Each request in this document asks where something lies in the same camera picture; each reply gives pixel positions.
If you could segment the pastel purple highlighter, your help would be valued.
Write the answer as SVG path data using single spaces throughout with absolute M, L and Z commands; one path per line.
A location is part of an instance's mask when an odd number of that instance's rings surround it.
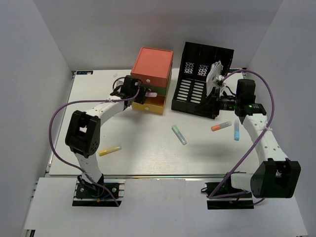
M 147 92 L 146 94 L 145 94 L 145 97 L 157 97 L 157 93 L 155 93 L 155 92 Z

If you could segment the pastel orange highlighter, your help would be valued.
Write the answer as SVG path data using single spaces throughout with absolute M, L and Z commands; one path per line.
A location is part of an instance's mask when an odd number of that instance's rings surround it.
M 226 127 L 229 127 L 232 125 L 232 122 L 231 121 L 227 121 L 227 122 L 224 122 L 224 123 L 221 123 L 221 124 L 217 124 L 217 125 L 214 125 L 211 127 L 211 130 L 212 131 L 218 131 L 220 129 L 223 129 L 223 128 L 226 128 Z

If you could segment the green drawer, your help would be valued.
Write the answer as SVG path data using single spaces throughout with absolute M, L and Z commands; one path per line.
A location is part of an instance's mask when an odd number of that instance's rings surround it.
M 168 77 L 166 87 L 154 86 L 154 85 L 149 85 L 149 84 L 145 84 L 144 87 L 148 89 L 150 92 L 157 93 L 159 96 L 167 96 L 171 78 L 172 78 L 172 74 L 170 74 Z

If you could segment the pastel blue highlighter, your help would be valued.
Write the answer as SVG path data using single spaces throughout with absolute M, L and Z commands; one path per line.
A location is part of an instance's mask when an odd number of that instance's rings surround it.
M 239 120 L 235 120 L 234 122 L 234 140 L 239 141 L 240 132 L 239 132 Z

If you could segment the orange top drawer box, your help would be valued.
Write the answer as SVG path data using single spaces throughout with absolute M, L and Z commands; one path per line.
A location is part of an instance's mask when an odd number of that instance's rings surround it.
M 166 87 L 172 61 L 173 51 L 142 47 L 130 74 L 143 84 Z

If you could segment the white spiral notebook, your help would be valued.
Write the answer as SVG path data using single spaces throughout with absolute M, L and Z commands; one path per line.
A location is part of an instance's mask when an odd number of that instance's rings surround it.
M 221 64 L 221 61 L 217 61 L 211 65 L 210 72 L 208 73 L 206 77 L 206 95 L 208 96 L 213 88 L 216 88 L 213 85 L 212 80 L 216 78 L 219 75 L 222 75 L 222 69 L 223 65 Z

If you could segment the pastel green highlighter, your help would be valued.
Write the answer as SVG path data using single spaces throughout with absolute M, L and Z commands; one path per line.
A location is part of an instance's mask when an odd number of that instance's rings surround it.
M 184 138 L 184 136 L 182 135 L 182 133 L 180 132 L 180 130 L 178 129 L 178 127 L 176 125 L 172 126 L 172 131 L 175 133 L 175 135 L 177 136 L 177 138 L 179 139 L 179 141 L 181 142 L 182 145 L 186 145 L 187 141 Z

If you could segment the pastel yellow highlighter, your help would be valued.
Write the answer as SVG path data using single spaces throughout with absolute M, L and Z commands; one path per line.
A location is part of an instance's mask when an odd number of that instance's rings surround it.
M 113 146 L 113 147 L 99 151 L 99 156 L 105 156 L 107 154 L 117 152 L 119 150 L 121 150 L 121 146 Z

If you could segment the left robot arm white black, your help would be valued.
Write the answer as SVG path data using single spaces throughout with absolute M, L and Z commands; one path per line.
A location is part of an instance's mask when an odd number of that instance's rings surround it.
M 96 158 L 101 126 L 133 102 L 143 104 L 145 97 L 143 82 L 133 76 L 125 76 L 123 84 L 115 87 L 104 101 L 89 110 L 73 112 L 65 143 L 78 160 L 81 169 L 79 181 L 88 185 L 87 191 L 93 197 L 99 197 L 104 192 L 104 176 Z

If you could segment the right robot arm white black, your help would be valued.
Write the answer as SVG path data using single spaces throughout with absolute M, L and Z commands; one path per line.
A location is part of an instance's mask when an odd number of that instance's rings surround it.
M 291 198 L 300 176 L 301 166 L 290 160 L 276 141 L 266 111 L 255 102 L 255 81 L 239 79 L 236 93 L 228 96 L 219 80 L 206 84 L 206 98 L 198 105 L 213 117 L 220 110 L 234 111 L 248 132 L 259 159 L 254 173 L 227 173 L 217 187 L 209 191 L 209 199 L 228 198 L 252 193 L 255 198 Z

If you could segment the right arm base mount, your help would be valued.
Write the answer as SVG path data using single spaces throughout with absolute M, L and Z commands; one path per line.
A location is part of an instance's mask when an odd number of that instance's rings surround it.
M 220 186 L 213 199 L 208 196 L 214 191 L 225 175 L 207 176 L 200 193 L 206 196 L 208 210 L 248 210 L 254 209 L 251 193 L 243 193 L 243 190 L 233 188 L 230 178 Z

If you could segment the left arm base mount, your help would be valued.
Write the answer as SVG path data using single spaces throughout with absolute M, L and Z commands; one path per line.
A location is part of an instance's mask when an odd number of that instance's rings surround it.
M 125 183 L 123 181 L 101 182 L 107 190 L 95 186 L 82 179 L 81 175 L 77 177 L 74 191 L 73 207 L 119 207 L 123 195 Z

